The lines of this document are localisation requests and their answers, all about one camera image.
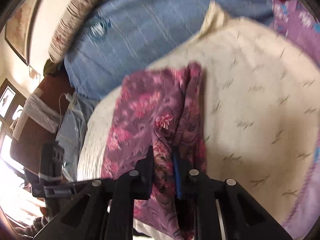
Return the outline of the purple pink floral garment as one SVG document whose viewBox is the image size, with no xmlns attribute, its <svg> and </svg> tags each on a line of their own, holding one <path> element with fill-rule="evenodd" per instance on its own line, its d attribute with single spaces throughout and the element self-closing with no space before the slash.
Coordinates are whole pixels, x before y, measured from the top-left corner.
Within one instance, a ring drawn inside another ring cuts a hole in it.
<svg viewBox="0 0 320 240">
<path fill-rule="evenodd" d="M 181 69 L 137 72 L 123 80 L 108 133 L 101 176 L 117 179 L 153 149 L 152 194 L 137 200 L 134 217 L 173 239 L 194 236 L 192 208 L 175 201 L 172 149 L 192 167 L 207 166 L 200 90 L 203 72 L 192 62 Z"/>
</svg>

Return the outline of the brown wooden headboard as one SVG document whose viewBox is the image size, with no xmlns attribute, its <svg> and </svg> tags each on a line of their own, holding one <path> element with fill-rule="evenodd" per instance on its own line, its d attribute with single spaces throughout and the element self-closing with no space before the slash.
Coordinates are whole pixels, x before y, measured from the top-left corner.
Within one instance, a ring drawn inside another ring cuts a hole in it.
<svg viewBox="0 0 320 240">
<path fill-rule="evenodd" d="M 69 102 L 64 94 L 73 94 L 69 78 L 62 73 L 46 76 L 31 95 L 37 96 L 49 109 L 57 112 L 57 122 L 63 118 Z M 40 171 L 42 145 L 51 143 L 56 132 L 50 132 L 29 117 L 25 111 L 20 115 L 12 134 L 10 156 L 29 172 Z"/>
</svg>

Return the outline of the cream patterned quilt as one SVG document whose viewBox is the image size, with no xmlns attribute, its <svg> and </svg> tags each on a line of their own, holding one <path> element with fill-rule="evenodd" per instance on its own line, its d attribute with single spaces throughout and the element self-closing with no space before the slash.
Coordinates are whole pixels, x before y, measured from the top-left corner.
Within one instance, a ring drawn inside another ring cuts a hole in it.
<svg viewBox="0 0 320 240">
<path fill-rule="evenodd" d="M 192 62 L 203 72 L 205 172 L 217 180 L 235 179 L 284 225 L 319 142 L 317 66 L 271 29 L 247 18 L 231 18 L 215 2 L 196 35 L 144 71 L 181 69 Z M 102 178 L 122 84 L 90 117 L 78 180 Z M 137 219 L 134 224 L 155 239 L 173 239 Z"/>
</svg>

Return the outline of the blue plaid pillow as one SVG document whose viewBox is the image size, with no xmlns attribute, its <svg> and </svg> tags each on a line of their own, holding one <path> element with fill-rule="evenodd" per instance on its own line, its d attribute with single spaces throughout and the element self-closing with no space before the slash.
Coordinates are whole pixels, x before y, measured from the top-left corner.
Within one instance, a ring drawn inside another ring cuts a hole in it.
<svg viewBox="0 0 320 240">
<path fill-rule="evenodd" d="M 101 99 L 199 31 L 210 2 L 269 24 L 272 0 L 100 0 L 64 58 L 71 86 Z"/>
</svg>

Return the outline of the beige striped floral bolster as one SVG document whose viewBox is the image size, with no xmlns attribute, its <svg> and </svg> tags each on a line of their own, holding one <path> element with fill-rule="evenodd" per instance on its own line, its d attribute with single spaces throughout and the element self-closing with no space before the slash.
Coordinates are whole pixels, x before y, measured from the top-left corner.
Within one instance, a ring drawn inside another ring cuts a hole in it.
<svg viewBox="0 0 320 240">
<path fill-rule="evenodd" d="M 99 0 L 70 0 L 52 36 L 48 54 L 59 63 L 67 53 L 73 38 Z"/>
</svg>

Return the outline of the lilac floral bedsheet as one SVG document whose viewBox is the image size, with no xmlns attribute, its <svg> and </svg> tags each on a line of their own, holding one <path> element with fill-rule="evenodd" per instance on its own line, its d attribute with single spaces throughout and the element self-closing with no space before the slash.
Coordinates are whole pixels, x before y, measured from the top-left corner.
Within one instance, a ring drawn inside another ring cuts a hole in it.
<svg viewBox="0 0 320 240">
<path fill-rule="evenodd" d="M 278 33 L 299 46 L 319 65 L 319 22 L 314 20 L 299 0 L 272 0 L 274 21 Z M 284 228 L 294 239 L 307 236 L 319 218 L 319 142 L 304 186 Z"/>
</svg>

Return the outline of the framed wall picture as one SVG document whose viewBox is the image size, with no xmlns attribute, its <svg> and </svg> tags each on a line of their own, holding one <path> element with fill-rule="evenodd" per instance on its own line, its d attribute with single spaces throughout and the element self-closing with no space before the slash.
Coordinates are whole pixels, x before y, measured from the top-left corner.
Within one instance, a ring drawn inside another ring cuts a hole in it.
<svg viewBox="0 0 320 240">
<path fill-rule="evenodd" d="M 30 26 L 38 0 L 24 0 L 5 26 L 5 40 L 15 54 L 28 64 Z"/>
</svg>

